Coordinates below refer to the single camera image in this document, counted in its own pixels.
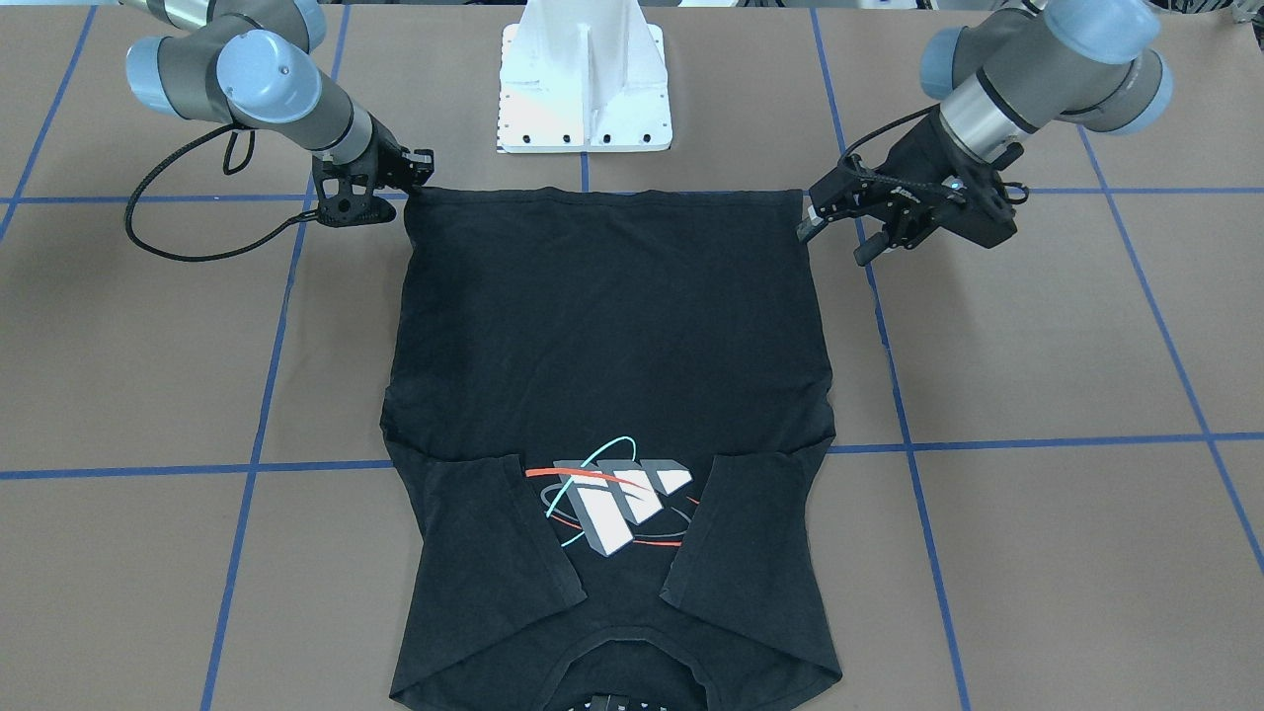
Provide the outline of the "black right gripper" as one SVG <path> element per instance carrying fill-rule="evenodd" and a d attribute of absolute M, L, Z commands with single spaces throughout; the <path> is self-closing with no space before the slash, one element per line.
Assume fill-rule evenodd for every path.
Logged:
<path fill-rule="evenodd" d="M 393 189 L 418 195 L 434 176 L 420 172 L 434 170 L 434 151 L 412 151 L 391 133 L 374 133 L 364 153 L 345 166 L 345 176 L 362 189 Z"/>

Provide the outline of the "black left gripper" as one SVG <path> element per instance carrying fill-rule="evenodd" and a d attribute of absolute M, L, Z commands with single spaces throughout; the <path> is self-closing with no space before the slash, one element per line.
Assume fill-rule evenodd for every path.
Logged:
<path fill-rule="evenodd" d="M 889 151 L 877 168 L 863 163 L 857 151 L 894 127 L 913 121 L 911 130 Z M 1016 210 L 999 170 L 961 148 L 939 114 L 897 118 L 844 152 L 844 166 L 827 171 L 808 190 L 809 207 L 796 226 L 808 243 L 830 221 L 870 216 L 881 229 L 853 250 L 858 267 L 868 267 L 894 249 L 913 249 L 942 229 L 983 248 L 1015 235 Z"/>

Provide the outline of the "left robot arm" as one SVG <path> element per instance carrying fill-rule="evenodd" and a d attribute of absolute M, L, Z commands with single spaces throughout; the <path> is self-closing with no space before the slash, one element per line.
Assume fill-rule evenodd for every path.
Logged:
<path fill-rule="evenodd" d="M 1176 76 L 1154 48 L 1159 32 L 1144 1 L 1004 1 L 978 27 L 938 32 L 919 70 L 930 108 L 891 121 L 905 133 L 880 166 L 858 143 L 841 152 L 809 190 L 798 239 L 873 219 L 853 253 L 861 267 L 935 232 L 1005 243 L 1029 190 L 1002 175 L 1031 135 L 1052 121 L 1129 135 L 1169 108 Z"/>

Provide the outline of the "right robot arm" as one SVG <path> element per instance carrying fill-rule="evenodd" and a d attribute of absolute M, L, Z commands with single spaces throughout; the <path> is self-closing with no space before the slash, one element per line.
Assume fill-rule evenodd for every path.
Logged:
<path fill-rule="evenodd" d="M 166 116 L 284 135 L 365 189 L 415 194 L 434 175 L 430 151 L 402 147 L 312 59 L 326 35 L 316 1 L 135 1 L 178 29 L 126 51 L 126 81 Z"/>

